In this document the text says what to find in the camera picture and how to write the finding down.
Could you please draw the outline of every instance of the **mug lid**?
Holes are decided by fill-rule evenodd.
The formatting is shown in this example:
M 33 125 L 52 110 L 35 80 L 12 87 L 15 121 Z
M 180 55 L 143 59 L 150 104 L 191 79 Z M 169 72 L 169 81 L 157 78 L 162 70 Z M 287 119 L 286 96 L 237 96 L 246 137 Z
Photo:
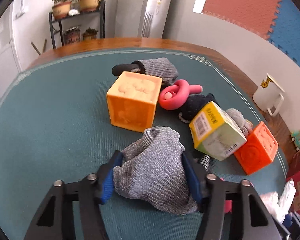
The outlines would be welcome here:
M 284 89 L 280 87 L 280 85 L 275 81 L 275 79 L 268 73 L 267 73 L 267 78 L 269 78 L 284 93 Z

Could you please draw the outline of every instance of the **light orange block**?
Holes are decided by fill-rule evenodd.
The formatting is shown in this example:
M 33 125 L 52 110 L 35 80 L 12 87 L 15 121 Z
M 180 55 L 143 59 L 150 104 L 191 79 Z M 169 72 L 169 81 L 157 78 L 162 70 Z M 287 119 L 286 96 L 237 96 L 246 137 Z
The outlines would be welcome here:
M 247 175 L 250 175 L 273 162 L 278 143 L 264 122 L 259 123 L 248 136 L 247 142 L 234 156 Z
M 143 132 L 152 127 L 162 78 L 124 71 L 107 92 L 111 124 Z

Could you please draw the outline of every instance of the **barcode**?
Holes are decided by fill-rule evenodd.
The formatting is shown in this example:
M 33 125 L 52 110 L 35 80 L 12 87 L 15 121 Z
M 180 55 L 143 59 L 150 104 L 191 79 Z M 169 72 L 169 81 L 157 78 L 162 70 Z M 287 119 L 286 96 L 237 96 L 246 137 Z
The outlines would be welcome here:
M 228 154 L 234 152 L 234 150 L 238 147 L 238 144 L 235 143 L 234 145 L 232 145 L 228 150 L 226 150 L 225 152 L 225 156 L 227 156 Z
M 208 120 L 204 114 L 199 114 L 197 119 L 194 121 L 194 127 L 199 140 L 211 130 Z

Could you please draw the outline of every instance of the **pink rubber object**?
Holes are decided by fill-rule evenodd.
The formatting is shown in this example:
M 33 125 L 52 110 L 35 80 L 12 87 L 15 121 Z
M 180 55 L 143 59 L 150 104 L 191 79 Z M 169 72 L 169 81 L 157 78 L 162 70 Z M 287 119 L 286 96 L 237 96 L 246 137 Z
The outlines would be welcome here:
M 225 214 L 232 212 L 232 200 L 226 200 L 225 201 Z
M 168 92 L 171 93 L 172 98 L 165 99 L 165 94 Z M 163 109 L 175 110 L 181 107 L 187 101 L 190 94 L 200 94 L 201 92 L 202 86 L 190 86 L 186 80 L 180 79 L 177 80 L 172 86 L 169 86 L 162 90 L 159 95 L 158 101 Z

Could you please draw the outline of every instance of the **toy car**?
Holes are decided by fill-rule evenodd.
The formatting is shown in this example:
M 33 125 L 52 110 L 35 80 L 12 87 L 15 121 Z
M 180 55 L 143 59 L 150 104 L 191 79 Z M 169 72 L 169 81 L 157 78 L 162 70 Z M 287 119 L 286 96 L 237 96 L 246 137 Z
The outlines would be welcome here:
M 293 141 L 296 151 L 298 152 L 300 150 L 300 131 L 293 132 L 291 134 L 291 140 Z

